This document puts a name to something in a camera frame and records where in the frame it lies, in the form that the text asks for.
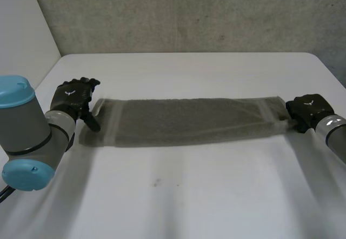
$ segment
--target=white wall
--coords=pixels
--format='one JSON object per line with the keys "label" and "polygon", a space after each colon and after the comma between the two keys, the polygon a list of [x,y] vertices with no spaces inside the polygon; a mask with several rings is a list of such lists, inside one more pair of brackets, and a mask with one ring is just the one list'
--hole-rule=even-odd
{"label": "white wall", "polygon": [[60,59],[36,0],[0,0],[0,74],[19,74],[36,88]]}

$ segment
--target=folded towel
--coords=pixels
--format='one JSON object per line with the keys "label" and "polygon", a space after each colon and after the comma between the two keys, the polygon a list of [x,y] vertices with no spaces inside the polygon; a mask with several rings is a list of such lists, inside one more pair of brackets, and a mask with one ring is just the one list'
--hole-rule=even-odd
{"label": "folded towel", "polygon": [[99,133],[83,127],[91,147],[161,147],[234,141],[282,134],[290,127],[279,97],[228,99],[100,99],[93,115]]}

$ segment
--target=black cable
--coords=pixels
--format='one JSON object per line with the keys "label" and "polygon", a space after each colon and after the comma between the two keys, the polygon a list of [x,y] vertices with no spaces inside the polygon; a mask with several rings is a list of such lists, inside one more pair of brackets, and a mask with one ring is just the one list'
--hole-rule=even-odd
{"label": "black cable", "polygon": [[6,186],[1,192],[0,192],[0,197],[5,194],[6,191],[10,189],[10,186]]}
{"label": "black cable", "polygon": [[0,192],[0,203],[3,202],[8,196],[10,196],[16,189],[7,186]]}

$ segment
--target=blue joint cap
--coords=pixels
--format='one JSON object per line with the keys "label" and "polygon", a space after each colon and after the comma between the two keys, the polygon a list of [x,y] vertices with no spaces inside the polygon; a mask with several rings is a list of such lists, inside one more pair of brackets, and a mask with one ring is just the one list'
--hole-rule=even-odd
{"label": "blue joint cap", "polygon": [[35,97],[29,81],[18,75],[0,76],[0,109],[28,103]]}
{"label": "blue joint cap", "polygon": [[14,189],[32,191],[45,188],[54,174],[53,168],[43,162],[17,159],[4,165],[2,179]]}

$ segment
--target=robotic hand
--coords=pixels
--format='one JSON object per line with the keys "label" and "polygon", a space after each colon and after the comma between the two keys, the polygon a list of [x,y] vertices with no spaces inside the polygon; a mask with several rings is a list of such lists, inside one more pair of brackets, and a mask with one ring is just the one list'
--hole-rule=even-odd
{"label": "robotic hand", "polygon": [[296,97],[286,103],[290,116],[297,121],[296,131],[313,128],[317,136],[346,164],[346,119],[319,94]]}
{"label": "robotic hand", "polygon": [[73,144],[76,121],[95,132],[100,126],[89,112],[95,79],[81,78],[58,86],[50,111],[43,114],[35,92],[21,76],[0,76],[0,145],[9,156],[2,177],[12,188],[45,188]]}

